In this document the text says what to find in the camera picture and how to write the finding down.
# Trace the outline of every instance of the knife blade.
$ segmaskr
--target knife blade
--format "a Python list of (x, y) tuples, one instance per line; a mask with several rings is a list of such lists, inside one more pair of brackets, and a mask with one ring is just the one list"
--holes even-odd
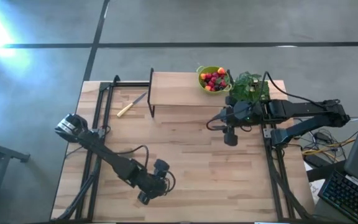
[(142, 93), (136, 100), (134, 100), (132, 103), (130, 103), (128, 106), (126, 106), (124, 109), (122, 109), (120, 112), (118, 112), (117, 117), (121, 117), (129, 108), (137, 104), (143, 97), (147, 94), (147, 92)]

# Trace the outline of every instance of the desk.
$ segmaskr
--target desk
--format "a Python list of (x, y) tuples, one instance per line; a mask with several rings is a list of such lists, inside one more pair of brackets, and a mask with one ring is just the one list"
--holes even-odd
[[(92, 123), (99, 84), (84, 82), (81, 91), (77, 113), (88, 124)], [(283, 81), (277, 80), (276, 84), (285, 89)], [(272, 98), (287, 98), (272, 85), (269, 87)], [(177, 178), (177, 185), (167, 196), (142, 205), (137, 201), (139, 189), (119, 180), (111, 166), (103, 162), (95, 222), (277, 221), (260, 128), (254, 127), (250, 133), (236, 130), (239, 144), (230, 147), (223, 143), (221, 132), (205, 128), (207, 120), (220, 108), (161, 106), (153, 119), (146, 98), (117, 118), (123, 107), (145, 91), (146, 87), (114, 87), (109, 114), (111, 132), (106, 137), (106, 146), (122, 152), (146, 144), (150, 149), (148, 169), (154, 169), (157, 158), (165, 160)], [(287, 121), (280, 127), (292, 123)], [(68, 152), (77, 147), (69, 144)], [(52, 217), (62, 214), (78, 193), (85, 155), (86, 151), (80, 150), (66, 159)], [(139, 150), (133, 158), (144, 162), (145, 152)], [(291, 190), (307, 211), (313, 213), (313, 199), (298, 147), (286, 148), (285, 165)], [(283, 194), (281, 199), (285, 211)]]

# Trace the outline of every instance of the concrete floor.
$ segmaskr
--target concrete floor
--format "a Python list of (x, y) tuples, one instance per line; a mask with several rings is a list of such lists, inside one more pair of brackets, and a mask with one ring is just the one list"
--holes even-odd
[[(102, 5), (0, 0), (0, 44), (92, 43)], [(358, 0), (112, 0), (100, 42), (358, 42)], [(0, 223), (49, 219), (67, 146), (53, 128), (75, 111), (90, 51), (0, 49), (0, 145), (31, 154), (9, 165)], [(358, 116), (358, 47), (99, 49), (90, 80), (146, 80), (150, 67), (199, 65), (235, 76), (268, 70), (288, 92), (339, 98)], [(341, 140), (357, 129), (355, 121), (331, 131)]]

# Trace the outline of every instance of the leafy plant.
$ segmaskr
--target leafy plant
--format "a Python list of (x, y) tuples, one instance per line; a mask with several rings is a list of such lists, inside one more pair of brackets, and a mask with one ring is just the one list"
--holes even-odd
[[(259, 74), (251, 74), (249, 72), (241, 73), (233, 84), (232, 96), (236, 100), (246, 100), (255, 102), (258, 100), (259, 93), (261, 91), (260, 86), (262, 81)], [(262, 90), (262, 99), (269, 97), (269, 86), (265, 81), (264, 88)]]

